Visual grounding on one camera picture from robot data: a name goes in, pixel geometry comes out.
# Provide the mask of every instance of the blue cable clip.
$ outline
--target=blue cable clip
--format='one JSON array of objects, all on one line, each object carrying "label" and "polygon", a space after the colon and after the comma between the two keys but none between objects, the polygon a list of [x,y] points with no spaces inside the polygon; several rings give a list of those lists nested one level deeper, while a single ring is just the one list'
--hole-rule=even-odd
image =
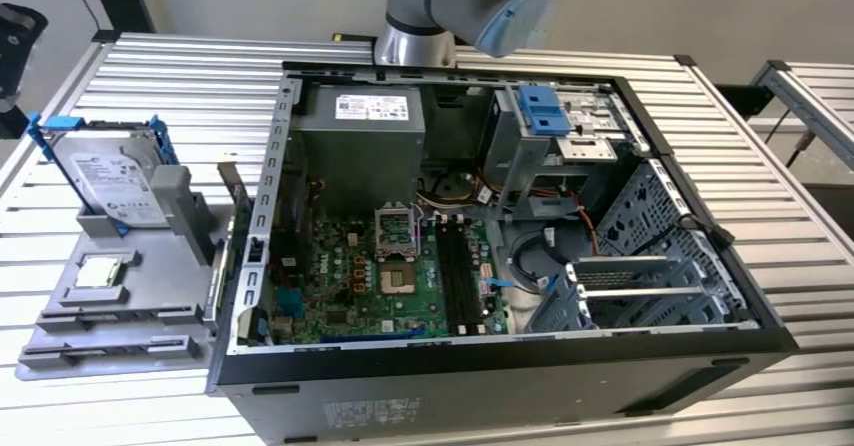
[{"label": "blue cable clip", "polygon": [[560,100],[548,86],[519,86],[519,109],[528,122],[531,134],[566,136],[570,121],[566,119]]},{"label": "blue cable clip", "polygon": [[495,286],[496,288],[512,288],[512,281],[504,281],[503,279],[486,278],[483,280],[488,286]]}]

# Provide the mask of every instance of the hard drive label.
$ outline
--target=hard drive label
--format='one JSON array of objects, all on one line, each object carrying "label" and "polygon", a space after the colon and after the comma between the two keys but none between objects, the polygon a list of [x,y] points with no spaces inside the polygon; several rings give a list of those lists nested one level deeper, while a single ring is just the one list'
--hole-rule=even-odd
[{"label": "hard drive label", "polygon": [[71,160],[107,215],[128,226],[165,223],[136,161],[120,154],[75,153]]}]

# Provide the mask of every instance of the metal slotted surface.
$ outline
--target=metal slotted surface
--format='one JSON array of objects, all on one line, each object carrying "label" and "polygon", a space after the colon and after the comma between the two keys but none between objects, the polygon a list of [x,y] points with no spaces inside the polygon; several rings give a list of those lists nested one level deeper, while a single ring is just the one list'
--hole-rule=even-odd
[{"label": "metal slotted surface", "polygon": [[[210,202],[227,201],[214,164],[236,160],[254,192],[283,59],[367,64],[370,47],[124,35],[115,46],[92,48],[48,113],[139,120],[157,112],[191,168],[194,189]],[[496,60],[462,49],[459,61],[464,68],[629,79],[803,351],[674,417],[360,444],[850,444],[851,253],[821,214],[793,196],[797,184],[757,149],[699,72],[665,56],[527,51]],[[0,185],[8,185],[0,199],[0,444],[262,444],[231,403],[202,394],[204,370],[37,383],[15,379],[17,352],[79,230],[75,196],[27,144],[4,167],[7,177],[0,174]]]}]

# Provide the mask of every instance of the power supply label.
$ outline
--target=power supply label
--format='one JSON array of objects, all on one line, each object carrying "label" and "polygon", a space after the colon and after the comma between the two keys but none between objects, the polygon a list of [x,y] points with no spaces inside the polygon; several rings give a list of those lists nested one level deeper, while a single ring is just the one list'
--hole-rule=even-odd
[{"label": "power supply label", "polygon": [[75,168],[105,214],[128,226],[165,223],[163,210],[133,159],[121,154],[75,153]]},{"label": "power supply label", "polygon": [[406,96],[344,94],[335,100],[335,119],[408,121]]}]

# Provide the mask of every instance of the green circuit board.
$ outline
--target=green circuit board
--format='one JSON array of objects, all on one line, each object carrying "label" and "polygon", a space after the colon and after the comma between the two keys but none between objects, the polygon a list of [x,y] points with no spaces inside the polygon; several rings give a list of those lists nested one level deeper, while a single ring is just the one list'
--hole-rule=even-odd
[{"label": "green circuit board", "polygon": [[[276,286],[271,328],[279,344],[450,336],[432,222],[420,223],[420,255],[412,262],[395,257],[376,260],[374,228],[372,218],[315,221],[308,276]],[[387,228],[384,234],[407,241],[408,224],[383,221],[383,231]],[[480,294],[480,265],[494,270],[482,223],[471,224],[466,237],[472,287]],[[483,317],[483,333],[506,334],[500,292],[490,296],[499,307]]]}]

